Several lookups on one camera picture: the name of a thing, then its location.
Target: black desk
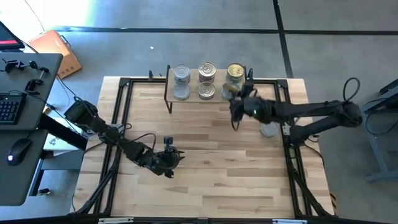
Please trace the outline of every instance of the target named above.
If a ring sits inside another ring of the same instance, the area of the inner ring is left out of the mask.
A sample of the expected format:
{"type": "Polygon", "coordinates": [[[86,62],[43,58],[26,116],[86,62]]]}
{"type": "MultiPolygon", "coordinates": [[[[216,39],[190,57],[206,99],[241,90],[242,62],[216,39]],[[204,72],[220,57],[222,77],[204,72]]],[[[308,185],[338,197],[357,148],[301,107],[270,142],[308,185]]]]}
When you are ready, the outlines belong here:
{"type": "MultiPolygon", "coordinates": [[[[48,68],[50,72],[45,74],[44,84],[37,87],[40,94],[36,95],[47,101],[62,60],[61,54],[0,53],[0,58],[21,60],[24,64],[29,63],[29,60],[34,60],[38,66],[48,68]]],[[[24,91],[26,83],[33,78],[38,78],[39,75],[40,71],[30,67],[25,68],[24,71],[1,72],[0,92],[24,91]]],[[[48,133],[62,138],[82,150],[85,149],[86,139],[43,114],[44,106],[43,101],[28,95],[18,123],[16,125],[0,125],[0,146],[2,148],[0,150],[0,206],[22,205],[25,202],[48,133]],[[18,166],[9,166],[6,160],[9,149],[16,140],[26,138],[31,131],[29,139],[32,140],[32,144],[25,159],[18,166]]]]}

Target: desk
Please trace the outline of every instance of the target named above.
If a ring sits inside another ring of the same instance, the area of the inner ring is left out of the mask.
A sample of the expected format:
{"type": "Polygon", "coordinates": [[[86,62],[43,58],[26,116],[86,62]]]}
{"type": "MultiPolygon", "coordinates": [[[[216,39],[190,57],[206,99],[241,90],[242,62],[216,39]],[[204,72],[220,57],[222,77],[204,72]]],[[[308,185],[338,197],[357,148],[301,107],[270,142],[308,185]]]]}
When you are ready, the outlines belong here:
{"type": "MultiPolygon", "coordinates": [[[[43,85],[36,88],[36,91],[40,93],[36,97],[43,101],[27,95],[18,123],[16,125],[0,125],[2,147],[0,152],[0,183],[2,183],[0,185],[0,205],[22,205],[32,182],[37,162],[42,154],[47,134],[50,132],[73,145],[79,145],[81,149],[85,148],[86,139],[43,114],[44,102],[49,97],[62,60],[61,54],[0,53],[0,58],[20,60],[24,64],[33,60],[39,67],[46,67],[50,70],[43,77],[43,85]],[[18,139],[26,138],[31,130],[35,131],[32,131],[29,136],[32,144],[25,159],[18,166],[9,166],[6,158],[11,146],[18,139]]],[[[24,91],[29,80],[39,78],[40,71],[27,67],[23,71],[13,69],[10,73],[1,72],[0,75],[1,92],[24,91]]]]}
{"type": "MultiPolygon", "coordinates": [[[[110,122],[120,77],[105,77],[98,101],[99,115],[110,122]]],[[[289,79],[293,103],[308,103],[304,81],[289,79]]],[[[259,95],[275,99],[274,88],[256,85],[259,95]]],[[[259,123],[245,117],[234,132],[228,104],[176,103],[169,114],[164,106],[163,83],[135,83],[132,89],[126,131],[129,139],[147,132],[157,135],[156,149],[163,150],[163,137],[172,135],[174,146],[186,158],[174,170],[175,177],[156,176],[122,156],[111,216],[292,218],[289,181],[280,133],[265,138],[259,123]]],[[[120,109],[119,122],[123,111],[120,109]]],[[[311,123],[302,118],[299,124],[311,123]]],[[[151,144],[152,138],[142,141],[151,144]]],[[[98,144],[90,139],[88,147],[98,144]]],[[[306,142],[318,150],[318,144],[306,142]]],[[[80,208],[98,185],[106,146],[85,154],[75,190],[80,208]]],[[[301,149],[308,188],[326,211],[333,213],[322,160],[301,149]]],[[[104,191],[104,209],[108,187],[104,191]]],[[[302,197],[299,197],[303,210],[302,197]]]]}

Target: gold can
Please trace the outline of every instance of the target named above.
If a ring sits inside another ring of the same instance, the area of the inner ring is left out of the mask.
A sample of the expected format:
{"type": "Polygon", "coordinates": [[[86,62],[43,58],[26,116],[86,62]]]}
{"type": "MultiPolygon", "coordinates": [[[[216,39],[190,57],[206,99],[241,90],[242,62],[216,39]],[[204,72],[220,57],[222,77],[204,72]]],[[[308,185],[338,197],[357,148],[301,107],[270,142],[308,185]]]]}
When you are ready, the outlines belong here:
{"type": "Polygon", "coordinates": [[[226,70],[227,81],[233,83],[239,83],[241,82],[243,76],[244,76],[244,69],[241,64],[232,63],[231,65],[228,65],[228,68],[226,70]]]}

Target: wooden shelf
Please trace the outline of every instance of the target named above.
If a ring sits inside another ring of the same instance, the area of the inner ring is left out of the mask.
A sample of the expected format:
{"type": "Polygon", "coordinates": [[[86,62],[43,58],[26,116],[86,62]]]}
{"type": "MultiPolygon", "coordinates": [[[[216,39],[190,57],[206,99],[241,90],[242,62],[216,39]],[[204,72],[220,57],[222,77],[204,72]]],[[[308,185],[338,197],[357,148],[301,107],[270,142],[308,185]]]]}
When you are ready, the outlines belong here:
{"type": "MultiPolygon", "coordinates": [[[[198,88],[200,85],[199,82],[199,71],[198,69],[191,69],[191,80],[188,84],[191,94],[186,100],[178,100],[173,95],[173,87],[176,85],[174,81],[174,71],[173,69],[169,70],[168,77],[168,85],[167,85],[167,101],[168,102],[179,102],[179,103],[228,103],[228,100],[224,100],[221,97],[221,88],[224,83],[226,83],[226,69],[217,69],[215,79],[213,85],[216,87],[216,92],[214,97],[211,100],[203,100],[199,97],[198,88]]],[[[244,79],[242,78],[239,86],[242,86],[244,79]]]]}

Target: wooden tabletop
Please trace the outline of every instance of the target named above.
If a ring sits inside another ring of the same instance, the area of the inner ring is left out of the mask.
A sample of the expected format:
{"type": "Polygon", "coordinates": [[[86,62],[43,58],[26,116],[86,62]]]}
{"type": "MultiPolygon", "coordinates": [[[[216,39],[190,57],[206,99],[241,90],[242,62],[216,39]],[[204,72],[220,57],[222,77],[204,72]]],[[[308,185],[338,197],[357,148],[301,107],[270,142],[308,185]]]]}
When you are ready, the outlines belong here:
{"type": "MultiPolygon", "coordinates": [[[[120,77],[104,77],[98,101],[99,115],[110,122],[120,77]]],[[[288,79],[293,103],[308,103],[304,81],[288,79]]],[[[263,98],[275,99],[270,85],[256,85],[263,98]]],[[[129,139],[144,133],[157,135],[157,150],[163,137],[173,136],[174,146],[186,158],[174,170],[175,177],[156,176],[126,159],[121,159],[112,216],[134,217],[218,217],[292,218],[289,181],[281,135],[266,138],[259,123],[244,117],[234,132],[226,104],[176,103],[169,114],[164,102],[164,84],[136,83],[133,87],[128,122],[129,139]]],[[[126,95],[122,99],[119,122],[126,95]]],[[[311,123],[302,118],[299,124],[311,123]]],[[[142,139],[152,144],[153,138],[142,139]]],[[[99,143],[95,138],[88,147],[99,143]]],[[[318,150],[318,144],[309,146],[318,150]]],[[[85,154],[75,191],[80,208],[98,185],[105,146],[85,154]]],[[[322,160],[301,148],[308,188],[333,213],[322,160]]],[[[108,187],[103,197],[106,203],[108,187]]],[[[299,197],[302,211],[304,206],[299,197]]]]}
{"type": "MultiPolygon", "coordinates": [[[[239,86],[242,86],[242,80],[238,83],[239,86]]],[[[221,88],[224,83],[226,83],[226,69],[217,69],[215,78],[213,81],[213,85],[216,89],[214,97],[210,100],[203,100],[199,97],[198,89],[199,89],[199,69],[191,69],[191,80],[188,83],[189,89],[191,91],[190,96],[186,100],[178,100],[173,95],[173,88],[175,86],[174,81],[174,71],[171,68],[169,70],[169,84],[167,85],[167,101],[169,102],[181,102],[181,103],[227,103],[228,100],[224,100],[221,97],[221,88]]]]}

